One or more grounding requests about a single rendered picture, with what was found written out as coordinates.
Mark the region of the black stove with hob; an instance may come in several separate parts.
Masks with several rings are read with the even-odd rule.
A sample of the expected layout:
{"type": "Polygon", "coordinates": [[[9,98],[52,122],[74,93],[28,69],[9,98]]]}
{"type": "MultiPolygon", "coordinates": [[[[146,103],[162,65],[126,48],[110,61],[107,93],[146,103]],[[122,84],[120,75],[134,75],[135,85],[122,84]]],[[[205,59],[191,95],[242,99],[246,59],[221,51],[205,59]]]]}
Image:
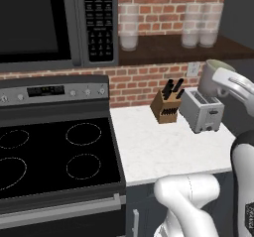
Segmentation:
{"type": "MultiPolygon", "coordinates": [[[[0,215],[114,193],[126,196],[126,181],[107,76],[0,81],[0,215]],[[72,89],[76,97],[69,95],[72,89]]],[[[125,237],[125,218],[126,203],[120,210],[0,229],[0,237],[125,237]]]]}

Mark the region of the white wall outlet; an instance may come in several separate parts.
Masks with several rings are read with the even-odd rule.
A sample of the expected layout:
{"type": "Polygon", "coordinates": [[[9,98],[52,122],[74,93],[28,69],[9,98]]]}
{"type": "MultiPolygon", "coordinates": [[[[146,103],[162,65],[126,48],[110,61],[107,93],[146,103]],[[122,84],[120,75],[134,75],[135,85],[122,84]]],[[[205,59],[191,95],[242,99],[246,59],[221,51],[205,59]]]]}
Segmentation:
{"type": "Polygon", "coordinates": [[[187,77],[194,77],[198,75],[200,68],[200,62],[195,61],[195,62],[189,62],[188,63],[188,71],[187,71],[187,77]]]}

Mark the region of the wooden knife block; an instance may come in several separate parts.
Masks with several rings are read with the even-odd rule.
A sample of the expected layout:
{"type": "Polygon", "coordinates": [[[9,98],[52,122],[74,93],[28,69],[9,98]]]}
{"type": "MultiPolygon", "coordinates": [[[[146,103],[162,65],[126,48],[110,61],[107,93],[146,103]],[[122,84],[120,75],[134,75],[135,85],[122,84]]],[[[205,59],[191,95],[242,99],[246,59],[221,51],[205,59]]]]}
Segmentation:
{"type": "Polygon", "coordinates": [[[159,90],[152,101],[150,108],[159,124],[174,123],[178,118],[178,109],[181,101],[176,98],[177,93],[172,92],[165,100],[162,90],[159,90]]]}

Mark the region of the clear drinking glass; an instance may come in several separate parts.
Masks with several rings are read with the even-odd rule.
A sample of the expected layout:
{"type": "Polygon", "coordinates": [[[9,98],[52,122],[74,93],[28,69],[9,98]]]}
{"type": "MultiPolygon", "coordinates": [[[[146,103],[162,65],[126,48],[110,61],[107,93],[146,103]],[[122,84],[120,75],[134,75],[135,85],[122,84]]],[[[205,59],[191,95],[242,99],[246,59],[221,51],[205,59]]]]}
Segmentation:
{"type": "Polygon", "coordinates": [[[205,3],[202,8],[201,28],[199,31],[199,45],[204,48],[214,46],[217,39],[220,12],[215,3],[205,3]]]}
{"type": "Polygon", "coordinates": [[[198,42],[197,24],[200,22],[200,12],[198,3],[187,3],[182,30],[182,46],[185,48],[195,48],[198,42]]]}
{"type": "Polygon", "coordinates": [[[133,52],[138,46],[139,7],[125,2],[119,5],[120,46],[123,51],[133,52]]]}

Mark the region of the dark grey tall cabinet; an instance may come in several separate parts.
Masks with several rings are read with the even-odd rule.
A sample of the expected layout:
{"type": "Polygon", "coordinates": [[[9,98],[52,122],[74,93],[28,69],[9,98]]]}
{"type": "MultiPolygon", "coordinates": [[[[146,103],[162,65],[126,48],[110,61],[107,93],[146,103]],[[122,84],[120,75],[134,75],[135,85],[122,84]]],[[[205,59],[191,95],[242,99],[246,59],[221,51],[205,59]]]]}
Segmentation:
{"type": "MultiPolygon", "coordinates": [[[[254,0],[224,0],[219,33],[254,50],[254,0]]],[[[254,58],[225,59],[224,62],[254,82],[254,58]]],[[[254,118],[247,114],[242,103],[231,95],[221,101],[225,105],[222,123],[234,136],[254,130],[254,118]]]]}

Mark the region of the black and grey microwave oven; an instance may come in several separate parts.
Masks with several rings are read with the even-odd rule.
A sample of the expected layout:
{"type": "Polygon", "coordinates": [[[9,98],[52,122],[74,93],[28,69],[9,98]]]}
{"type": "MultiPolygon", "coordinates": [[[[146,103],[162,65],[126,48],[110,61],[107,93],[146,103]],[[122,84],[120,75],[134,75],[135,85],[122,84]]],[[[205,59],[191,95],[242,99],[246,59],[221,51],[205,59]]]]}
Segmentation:
{"type": "Polygon", "coordinates": [[[0,72],[118,64],[118,0],[0,0],[0,72]]]}

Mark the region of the grey mug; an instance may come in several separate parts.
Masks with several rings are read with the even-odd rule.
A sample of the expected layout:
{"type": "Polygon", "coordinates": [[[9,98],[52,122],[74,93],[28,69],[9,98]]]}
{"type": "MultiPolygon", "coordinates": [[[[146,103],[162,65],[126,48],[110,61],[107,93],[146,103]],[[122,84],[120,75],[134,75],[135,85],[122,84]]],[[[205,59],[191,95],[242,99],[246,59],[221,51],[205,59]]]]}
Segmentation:
{"type": "Polygon", "coordinates": [[[197,88],[203,96],[226,97],[228,95],[224,89],[221,89],[215,82],[212,81],[213,75],[220,67],[234,71],[234,68],[231,65],[217,59],[208,59],[205,62],[197,88]]]}

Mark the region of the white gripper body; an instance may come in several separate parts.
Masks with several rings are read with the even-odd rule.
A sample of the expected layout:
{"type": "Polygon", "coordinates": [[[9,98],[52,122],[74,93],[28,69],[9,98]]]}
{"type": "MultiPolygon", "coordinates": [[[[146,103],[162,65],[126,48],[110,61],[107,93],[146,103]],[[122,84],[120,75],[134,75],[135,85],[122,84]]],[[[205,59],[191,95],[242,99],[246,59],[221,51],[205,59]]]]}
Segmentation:
{"type": "Polygon", "coordinates": [[[213,75],[212,81],[217,85],[217,95],[225,97],[231,94],[242,102],[250,116],[254,116],[254,83],[245,76],[220,67],[213,75]]]}

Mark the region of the silver toaster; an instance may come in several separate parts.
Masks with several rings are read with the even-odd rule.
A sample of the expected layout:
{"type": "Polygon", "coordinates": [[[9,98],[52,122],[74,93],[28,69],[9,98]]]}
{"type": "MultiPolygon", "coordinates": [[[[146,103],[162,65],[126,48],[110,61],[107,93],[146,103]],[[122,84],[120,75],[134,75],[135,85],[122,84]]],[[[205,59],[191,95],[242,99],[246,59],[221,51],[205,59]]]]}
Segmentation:
{"type": "Polygon", "coordinates": [[[185,89],[181,101],[179,111],[194,133],[219,130],[224,105],[216,97],[202,96],[196,87],[189,87],[185,89]]]}

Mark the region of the dark grey cupboard door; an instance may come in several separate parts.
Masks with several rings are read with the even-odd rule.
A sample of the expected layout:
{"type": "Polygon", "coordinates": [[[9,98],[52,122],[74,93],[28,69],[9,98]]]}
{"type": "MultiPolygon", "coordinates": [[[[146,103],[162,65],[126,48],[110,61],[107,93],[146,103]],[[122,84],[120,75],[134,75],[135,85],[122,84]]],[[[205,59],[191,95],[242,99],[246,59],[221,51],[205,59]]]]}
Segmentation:
{"type": "MultiPolygon", "coordinates": [[[[202,209],[211,215],[219,237],[233,237],[233,173],[214,176],[220,184],[220,195],[202,209]]],[[[128,186],[126,196],[126,237],[134,237],[134,210],[139,214],[138,237],[153,237],[167,215],[167,208],[154,196],[154,185],[128,186]]]]}

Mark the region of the dark wooden shelf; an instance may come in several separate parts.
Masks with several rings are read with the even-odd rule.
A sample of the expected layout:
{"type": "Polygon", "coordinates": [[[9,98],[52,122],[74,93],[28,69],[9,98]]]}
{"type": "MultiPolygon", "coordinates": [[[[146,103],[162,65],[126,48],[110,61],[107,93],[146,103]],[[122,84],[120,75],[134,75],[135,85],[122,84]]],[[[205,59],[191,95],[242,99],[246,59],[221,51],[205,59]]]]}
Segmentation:
{"type": "Polygon", "coordinates": [[[212,48],[182,46],[180,35],[153,35],[138,38],[134,52],[119,49],[120,65],[144,65],[205,61],[207,59],[254,59],[254,50],[219,36],[212,48]]]}

